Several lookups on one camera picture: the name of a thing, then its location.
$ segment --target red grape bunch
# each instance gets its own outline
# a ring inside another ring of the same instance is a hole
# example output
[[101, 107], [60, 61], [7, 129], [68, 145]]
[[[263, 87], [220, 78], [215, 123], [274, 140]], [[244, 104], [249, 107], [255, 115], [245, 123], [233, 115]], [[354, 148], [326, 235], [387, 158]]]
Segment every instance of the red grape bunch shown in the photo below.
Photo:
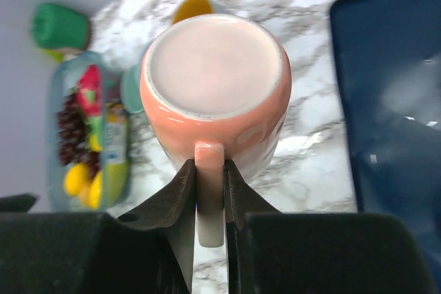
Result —
[[99, 153], [86, 148], [87, 127], [78, 111], [75, 94], [68, 96], [63, 110], [57, 113], [59, 128], [59, 158], [66, 166], [71, 162], [85, 163], [90, 178], [99, 171]]

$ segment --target red object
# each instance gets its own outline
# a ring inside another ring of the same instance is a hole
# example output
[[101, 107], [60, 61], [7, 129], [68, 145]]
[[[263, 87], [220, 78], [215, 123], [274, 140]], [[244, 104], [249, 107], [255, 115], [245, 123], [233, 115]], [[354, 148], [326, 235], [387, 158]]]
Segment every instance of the red object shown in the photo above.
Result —
[[101, 115], [100, 72], [97, 66], [89, 66], [79, 80], [76, 103], [87, 117]]

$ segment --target white wall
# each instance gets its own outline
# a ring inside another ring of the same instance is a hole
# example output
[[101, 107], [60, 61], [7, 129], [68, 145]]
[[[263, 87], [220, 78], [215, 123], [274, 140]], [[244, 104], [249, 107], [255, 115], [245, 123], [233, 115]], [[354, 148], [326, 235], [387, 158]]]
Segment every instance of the white wall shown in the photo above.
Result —
[[0, 0], [0, 196], [34, 192], [34, 211], [49, 210], [45, 192], [48, 84], [56, 67], [29, 38], [39, 3], [53, 1], [91, 15], [111, 0]]

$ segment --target black foam block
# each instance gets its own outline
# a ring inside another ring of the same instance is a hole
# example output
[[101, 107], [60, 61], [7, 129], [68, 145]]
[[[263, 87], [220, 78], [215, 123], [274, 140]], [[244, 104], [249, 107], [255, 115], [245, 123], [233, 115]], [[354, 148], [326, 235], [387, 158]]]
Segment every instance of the black foam block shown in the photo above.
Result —
[[374, 214], [248, 215], [242, 293], [435, 294], [416, 242]]

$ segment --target dark blue cutting board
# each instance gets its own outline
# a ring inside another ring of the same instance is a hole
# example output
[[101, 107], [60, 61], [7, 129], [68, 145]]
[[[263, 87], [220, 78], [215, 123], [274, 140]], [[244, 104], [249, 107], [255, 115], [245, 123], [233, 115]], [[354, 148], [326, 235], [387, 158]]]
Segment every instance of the dark blue cutting board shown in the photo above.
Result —
[[338, 0], [330, 17], [359, 211], [399, 216], [441, 288], [441, 0]]

